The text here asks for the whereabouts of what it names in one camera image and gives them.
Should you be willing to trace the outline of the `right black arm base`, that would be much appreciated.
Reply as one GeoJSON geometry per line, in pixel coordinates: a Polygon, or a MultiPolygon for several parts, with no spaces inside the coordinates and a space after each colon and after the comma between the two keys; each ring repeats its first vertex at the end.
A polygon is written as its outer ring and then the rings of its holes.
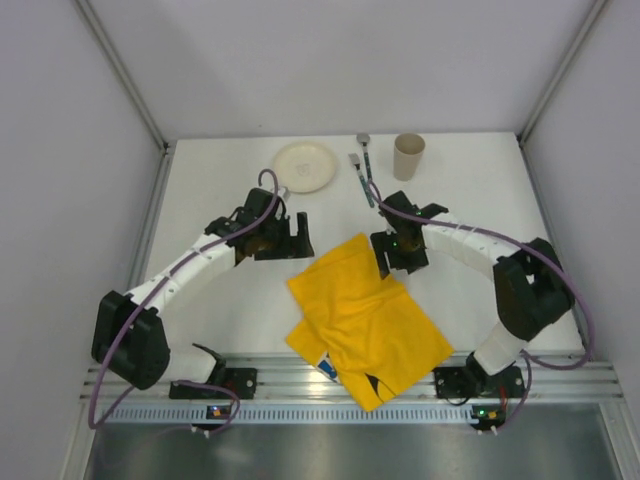
{"type": "Polygon", "coordinates": [[[509,366],[502,372],[487,376],[474,376],[466,367],[438,367],[433,371],[438,399],[520,399],[525,390],[522,371],[509,366]]]}

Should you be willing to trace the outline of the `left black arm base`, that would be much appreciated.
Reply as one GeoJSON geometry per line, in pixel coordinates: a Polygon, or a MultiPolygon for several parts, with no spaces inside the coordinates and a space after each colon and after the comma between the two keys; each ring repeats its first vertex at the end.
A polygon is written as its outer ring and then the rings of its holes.
{"type": "MultiPolygon", "coordinates": [[[[215,361],[209,377],[203,381],[203,384],[223,387],[235,393],[241,400],[254,398],[258,375],[255,368],[228,367],[226,359],[218,352],[196,343],[193,343],[193,348],[204,354],[209,360],[215,361]]],[[[172,400],[213,400],[226,398],[227,395],[224,392],[173,382],[169,390],[169,397],[172,400]]]]}

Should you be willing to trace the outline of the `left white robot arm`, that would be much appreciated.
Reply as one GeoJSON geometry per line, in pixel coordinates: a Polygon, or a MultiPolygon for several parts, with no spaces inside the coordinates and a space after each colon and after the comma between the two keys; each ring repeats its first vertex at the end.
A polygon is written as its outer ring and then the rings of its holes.
{"type": "Polygon", "coordinates": [[[180,345],[178,332],[186,322],[179,311],[246,258],[289,260],[314,254],[307,214],[290,217],[280,195],[253,188],[242,206],[213,220],[160,273],[125,293],[111,291],[102,298],[91,355],[138,390],[161,381],[212,384],[221,378],[225,360],[202,344],[180,345]]]}

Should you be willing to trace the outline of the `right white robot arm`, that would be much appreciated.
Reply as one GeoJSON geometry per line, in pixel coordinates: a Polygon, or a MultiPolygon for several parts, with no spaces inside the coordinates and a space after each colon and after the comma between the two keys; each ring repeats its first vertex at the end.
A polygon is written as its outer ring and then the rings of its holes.
{"type": "Polygon", "coordinates": [[[479,397],[511,367],[520,352],[575,304],[561,278],[551,244],[541,238],[520,244],[479,228],[462,226],[450,211],[423,208],[398,191],[378,204],[387,228],[370,235],[381,278],[411,275],[429,265],[428,251],[445,254],[493,283],[498,322],[461,368],[458,395],[479,397]]]}

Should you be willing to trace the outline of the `left aluminium frame post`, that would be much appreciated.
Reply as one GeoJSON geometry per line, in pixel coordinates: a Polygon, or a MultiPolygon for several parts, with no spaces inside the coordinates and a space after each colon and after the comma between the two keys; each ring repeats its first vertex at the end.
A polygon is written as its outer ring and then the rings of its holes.
{"type": "Polygon", "coordinates": [[[153,143],[161,153],[165,153],[169,148],[169,143],[158,127],[157,122],[154,120],[147,103],[95,8],[90,1],[86,0],[71,0],[71,4],[76,9],[81,21],[96,42],[116,81],[144,125],[153,143]]]}

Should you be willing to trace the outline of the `beige cup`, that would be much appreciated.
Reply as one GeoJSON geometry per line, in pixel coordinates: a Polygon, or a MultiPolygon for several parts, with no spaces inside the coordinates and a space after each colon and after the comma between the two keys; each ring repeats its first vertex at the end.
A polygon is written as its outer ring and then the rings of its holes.
{"type": "Polygon", "coordinates": [[[425,150],[425,140],[416,133],[403,133],[394,140],[393,175],[399,181],[413,178],[425,150]]]}

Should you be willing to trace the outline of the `aluminium mounting rail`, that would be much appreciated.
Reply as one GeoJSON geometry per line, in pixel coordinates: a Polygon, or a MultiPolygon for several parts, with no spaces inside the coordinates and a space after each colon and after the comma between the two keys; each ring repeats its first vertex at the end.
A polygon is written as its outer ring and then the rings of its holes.
{"type": "MultiPolygon", "coordinates": [[[[231,355],[228,365],[257,370],[257,386],[254,400],[265,401],[328,401],[349,402],[351,397],[337,382],[329,380],[314,367],[293,354],[243,356],[231,355]]],[[[81,387],[80,399],[88,401],[96,384],[98,367],[91,366],[81,387]]],[[[418,381],[399,401],[434,400],[436,385],[433,374],[418,381]]],[[[99,390],[99,399],[115,400],[128,384],[115,374],[107,373],[99,390]]],[[[129,400],[160,400],[168,398],[170,384],[161,381],[144,391],[134,391],[129,400]]],[[[579,369],[556,371],[532,364],[532,385],[528,400],[534,403],[571,403],[591,401],[617,401],[623,398],[618,377],[611,364],[591,362],[579,369]]]]}

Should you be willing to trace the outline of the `cream round plate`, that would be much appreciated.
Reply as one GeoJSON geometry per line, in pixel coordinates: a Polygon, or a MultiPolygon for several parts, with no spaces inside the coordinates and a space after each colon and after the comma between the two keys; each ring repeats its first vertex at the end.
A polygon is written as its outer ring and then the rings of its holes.
{"type": "Polygon", "coordinates": [[[280,184],[295,194],[308,194],[327,186],[337,172],[337,165],[336,154],[315,141],[285,145],[272,162],[280,184]]]}

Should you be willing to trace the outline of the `right aluminium frame post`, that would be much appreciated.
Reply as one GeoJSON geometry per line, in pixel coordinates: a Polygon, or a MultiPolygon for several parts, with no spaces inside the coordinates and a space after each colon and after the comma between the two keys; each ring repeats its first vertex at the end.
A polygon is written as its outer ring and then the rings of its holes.
{"type": "Polygon", "coordinates": [[[531,111],[527,115],[522,129],[516,135],[520,148],[524,148],[527,145],[537,125],[548,110],[563,82],[568,77],[575,62],[586,47],[589,38],[597,28],[610,4],[610,0],[596,0],[590,2],[587,13],[580,21],[576,31],[571,35],[569,43],[562,51],[562,55],[560,56],[557,65],[554,67],[551,76],[545,83],[544,88],[541,90],[531,111]]]}

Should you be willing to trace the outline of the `yellow cartoon cloth placemat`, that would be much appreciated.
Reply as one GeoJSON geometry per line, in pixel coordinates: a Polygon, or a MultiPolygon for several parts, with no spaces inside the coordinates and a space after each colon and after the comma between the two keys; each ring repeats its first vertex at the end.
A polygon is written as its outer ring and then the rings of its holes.
{"type": "Polygon", "coordinates": [[[289,279],[288,288],[302,318],[287,345],[366,412],[406,392],[454,352],[406,287],[380,276],[364,234],[289,279]]]}

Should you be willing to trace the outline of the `aluminium frame post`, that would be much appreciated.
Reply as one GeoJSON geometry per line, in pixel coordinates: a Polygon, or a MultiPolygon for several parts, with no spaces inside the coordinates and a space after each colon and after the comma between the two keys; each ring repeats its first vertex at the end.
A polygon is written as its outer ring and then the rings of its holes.
{"type": "Polygon", "coordinates": [[[522,129],[516,135],[520,148],[524,148],[527,145],[537,125],[548,110],[563,82],[568,77],[575,62],[586,47],[589,38],[597,28],[610,4],[610,0],[596,0],[590,2],[587,13],[580,21],[576,31],[571,35],[569,43],[562,51],[562,55],[560,56],[557,65],[554,67],[551,76],[545,83],[544,88],[541,90],[531,111],[527,115],[522,129]]]}
{"type": "Polygon", "coordinates": [[[169,143],[158,127],[157,122],[154,120],[147,103],[95,8],[90,1],[86,0],[71,0],[71,4],[76,9],[81,21],[96,42],[116,81],[144,125],[153,143],[161,153],[165,153],[169,148],[169,143]]]}

